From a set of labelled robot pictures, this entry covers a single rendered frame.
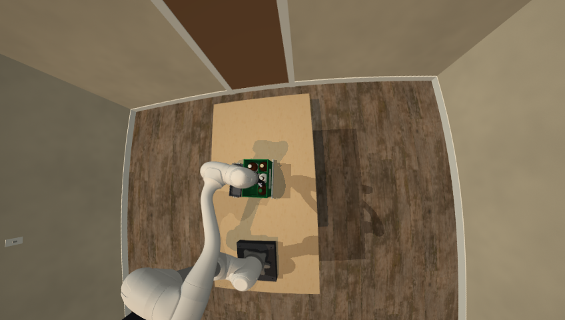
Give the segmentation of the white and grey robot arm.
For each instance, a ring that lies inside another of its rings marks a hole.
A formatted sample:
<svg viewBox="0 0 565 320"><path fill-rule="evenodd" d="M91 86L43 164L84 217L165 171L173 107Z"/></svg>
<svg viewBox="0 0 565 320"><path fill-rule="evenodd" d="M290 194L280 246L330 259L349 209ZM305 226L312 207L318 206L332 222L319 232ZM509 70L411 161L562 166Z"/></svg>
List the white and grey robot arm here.
<svg viewBox="0 0 565 320"><path fill-rule="evenodd" d="M125 305L146 320L201 320L213 280L229 280L238 291L249 290L265 274L266 253L244 250L244 258L221 253L221 236L213 195L224 185L239 189L254 186L255 171L227 163L209 161L200 170L205 182L201 211L205 245L194 266L175 271L144 267L130 273L121 286Z"/></svg>

